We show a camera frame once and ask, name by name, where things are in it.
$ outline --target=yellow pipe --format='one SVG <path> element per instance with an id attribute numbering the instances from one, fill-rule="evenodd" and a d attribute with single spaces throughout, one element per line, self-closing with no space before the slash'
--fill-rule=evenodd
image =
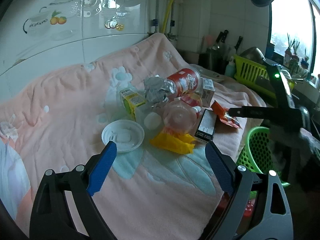
<path id="1" fill-rule="evenodd" d="M 164 20 L 163 20 L 163 24 L 162 24 L 162 29 L 161 29 L 161 33 L 164 33 L 166 28 L 167 28 L 167 22 L 168 22 L 168 18 L 169 18 L 169 13 L 171 10 L 171 5 L 173 3 L 174 0 L 170 0 L 167 6 L 167 10 L 165 11 L 165 15 L 164 15 Z"/>

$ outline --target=yellow plastic bag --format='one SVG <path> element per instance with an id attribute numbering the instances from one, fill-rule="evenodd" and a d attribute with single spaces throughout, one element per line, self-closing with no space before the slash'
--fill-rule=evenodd
<path id="1" fill-rule="evenodd" d="M 191 143 L 195 139 L 190 134 L 169 134 L 161 131 L 150 140 L 151 145 L 179 154 L 193 152 L 195 145 Z"/>

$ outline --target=metal screw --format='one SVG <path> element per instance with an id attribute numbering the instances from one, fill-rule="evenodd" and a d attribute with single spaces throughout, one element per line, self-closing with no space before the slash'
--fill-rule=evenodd
<path id="1" fill-rule="evenodd" d="M 277 173 L 276 173 L 275 171 L 273 171 L 273 170 L 270 170 L 270 171 L 269 171 L 269 174 L 270 174 L 271 176 L 273 176 L 273 177 L 277 175 Z"/>
<path id="2" fill-rule="evenodd" d="M 76 171 L 83 171 L 83 170 L 84 170 L 84 166 L 83 165 L 76 166 Z"/>
<path id="3" fill-rule="evenodd" d="M 46 170 L 45 175 L 50 176 L 52 174 L 52 170 Z"/>
<path id="4" fill-rule="evenodd" d="M 247 168 L 244 167 L 243 165 L 239 165 L 239 166 L 238 166 L 238 170 L 239 170 L 239 171 L 246 171 Z"/>

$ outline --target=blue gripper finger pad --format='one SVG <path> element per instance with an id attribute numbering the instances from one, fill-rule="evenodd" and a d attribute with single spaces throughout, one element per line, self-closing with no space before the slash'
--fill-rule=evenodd
<path id="1" fill-rule="evenodd" d="M 105 147 L 100 153 L 102 156 L 97 162 L 89 176 L 89 186 L 87 192 L 92 197 L 94 193 L 99 192 L 108 172 L 117 156 L 117 146 L 114 142 L 109 142 L 109 147 Z"/>
<path id="2" fill-rule="evenodd" d="M 233 176 L 229 173 L 227 166 L 222 160 L 221 156 L 214 149 L 210 143 L 205 146 L 205 157 L 207 158 L 209 165 L 215 174 L 221 189 L 227 192 L 229 196 L 232 196 L 234 192 L 233 188 Z"/>

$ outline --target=window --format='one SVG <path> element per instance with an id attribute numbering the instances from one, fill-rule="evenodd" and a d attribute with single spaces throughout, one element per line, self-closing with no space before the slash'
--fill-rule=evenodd
<path id="1" fill-rule="evenodd" d="M 306 48 L 307 55 L 311 59 L 313 28 L 309 0 L 274 0 L 272 2 L 271 42 L 275 45 L 275 52 L 282 56 L 288 47 L 287 33 L 291 39 L 300 42 L 297 55 L 304 58 Z"/>
<path id="2" fill-rule="evenodd" d="M 317 31 L 316 59 L 315 59 L 315 68 L 313 70 L 313 74 L 317 77 L 318 74 L 320 74 L 320 15 L 314 6 L 313 6 L 313 13 L 316 19 L 316 31 Z"/>

